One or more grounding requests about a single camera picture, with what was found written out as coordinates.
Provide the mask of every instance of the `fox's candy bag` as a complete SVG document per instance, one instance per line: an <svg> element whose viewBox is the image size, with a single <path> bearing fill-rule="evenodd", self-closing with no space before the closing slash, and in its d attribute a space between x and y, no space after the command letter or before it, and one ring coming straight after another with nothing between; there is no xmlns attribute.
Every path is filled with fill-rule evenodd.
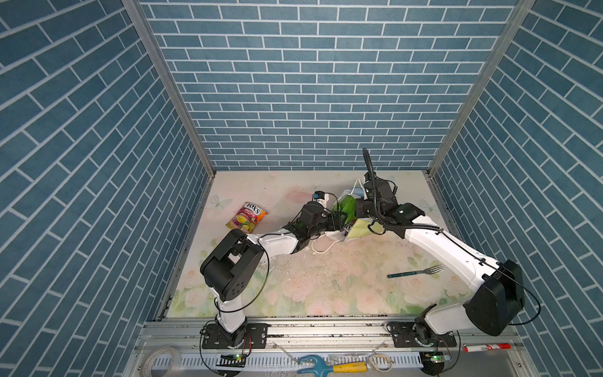
<svg viewBox="0 0 603 377"><path fill-rule="evenodd" d="M236 215L226 224L231 229L241 229L243 233L251 233L267 213L255 204L246 202Z"/></svg>

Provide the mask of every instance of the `clear tape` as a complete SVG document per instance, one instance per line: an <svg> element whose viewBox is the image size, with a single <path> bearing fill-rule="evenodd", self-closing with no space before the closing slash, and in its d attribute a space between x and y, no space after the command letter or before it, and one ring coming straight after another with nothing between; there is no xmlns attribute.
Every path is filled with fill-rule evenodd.
<svg viewBox="0 0 603 377"><path fill-rule="evenodd" d="M172 356L172 362L163 377L177 377L182 366L182 355L175 348L167 346L157 348L147 355L147 358L145 358L145 361L140 366L140 376L151 377L151 369L153 368L155 360L164 353L169 353Z"/></svg>

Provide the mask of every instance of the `blue tool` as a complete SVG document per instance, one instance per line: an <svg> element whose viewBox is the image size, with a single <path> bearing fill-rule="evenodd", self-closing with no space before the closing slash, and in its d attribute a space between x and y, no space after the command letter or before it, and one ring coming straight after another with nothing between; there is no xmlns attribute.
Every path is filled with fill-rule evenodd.
<svg viewBox="0 0 603 377"><path fill-rule="evenodd" d="M298 375L303 373L312 373L316 377L327 377L330 372L335 373L355 373L366 372L367 363L358 361L356 363L347 363L343 365L328 366L322 357L318 355L306 355L300 358L300 363L314 363L313 368L304 368L297 371Z"/></svg>

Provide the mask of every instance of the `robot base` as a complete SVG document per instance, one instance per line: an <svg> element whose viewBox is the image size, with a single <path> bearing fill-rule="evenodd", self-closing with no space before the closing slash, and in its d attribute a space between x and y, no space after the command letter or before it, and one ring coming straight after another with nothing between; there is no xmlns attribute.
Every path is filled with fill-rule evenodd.
<svg viewBox="0 0 603 377"><path fill-rule="evenodd" d="M456 338L454 335L433 335L427 340L417 336L416 326L420 326L415 322L388 322L387 328L391 332L391 338L394 341L396 348L408 347L431 347L432 344L438 342L438 347L453 349L456 347Z"/></svg>
<svg viewBox="0 0 603 377"><path fill-rule="evenodd" d="M249 334L251 335L251 348L266 348L268 324L247 323L247 321L245 321L245 323L241 325L241 327L237 329L234 334L237 333L240 334L240 336L233 337L233 334L228 333L224 328L222 328L222 326L219 325L219 323L211 323L206 327L205 338L201 347L203 349L233 349L235 347L241 347L239 344L242 342L242 339L247 337L247 334Z"/></svg>

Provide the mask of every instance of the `cable tray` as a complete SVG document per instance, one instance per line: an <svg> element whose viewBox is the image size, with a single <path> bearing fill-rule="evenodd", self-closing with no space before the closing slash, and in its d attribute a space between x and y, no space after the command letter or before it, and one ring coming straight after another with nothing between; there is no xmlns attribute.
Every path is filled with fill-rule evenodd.
<svg viewBox="0 0 603 377"><path fill-rule="evenodd" d="M233 352L224 352L225 355L231 355ZM292 353L295 357L301 357L307 355L309 352ZM393 367L395 369L401 368L422 368L423 364L421 363L421 358L418 352L414 351L400 351L400 352L380 352L384 355L389 356L393 361ZM207 365L213 369L216 368L217 361L220 360L221 353L207 353L203 355L203 359L207 363ZM314 355L318 355L322 357L325 362L328 359L329 355L337 355L336 352L326 353L326 352L317 352ZM366 361L365 356L339 356L339 361L337 364L344 363L353 363L355 361ZM172 357L169 354L164 354L159 356L155 363L153 363L153 369L156 370L166 370L169 365L172 363ZM382 359L376 360L377 366L381 368L387 368L387 363ZM244 368L240 367L227 367L221 366L220 370L238 370L238 371L246 371L246 372L275 372L275 371L292 371L298 370L300 368L308 368L313 364L309 363L301 363L297 364L293 360L291 360L288 356L282 353L271 353L271 352L262 352L261 354L254 355L251 354L250 357L247 358L247 363ZM193 353L185 353L182 355L182 366L181 370L203 370L207 369L201 362L201 357L199 355L195 355Z"/></svg>

